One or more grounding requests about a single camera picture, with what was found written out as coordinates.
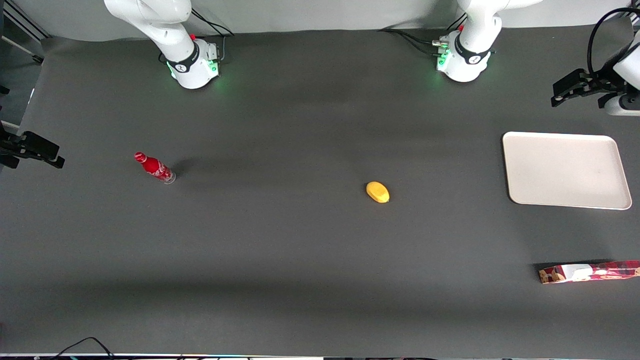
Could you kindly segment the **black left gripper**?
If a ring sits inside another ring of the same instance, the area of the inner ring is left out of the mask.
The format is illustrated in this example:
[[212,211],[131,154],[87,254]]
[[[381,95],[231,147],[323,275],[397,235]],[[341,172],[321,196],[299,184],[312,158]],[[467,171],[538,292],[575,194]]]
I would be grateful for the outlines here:
[[626,81],[614,71],[619,60],[608,60],[601,69],[589,72],[575,69],[553,84],[551,107],[556,108],[567,100],[599,93],[622,95]]

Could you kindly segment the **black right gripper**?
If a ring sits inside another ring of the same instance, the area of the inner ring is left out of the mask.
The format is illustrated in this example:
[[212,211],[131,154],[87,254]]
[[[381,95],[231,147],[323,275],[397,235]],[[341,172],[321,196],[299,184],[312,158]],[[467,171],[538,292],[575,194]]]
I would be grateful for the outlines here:
[[31,131],[25,131],[22,135],[0,135],[0,163],[10,169],[18,168],[21,158],[38,160],[62,169],[66,160],[58,154],[59,150],[57,144]]

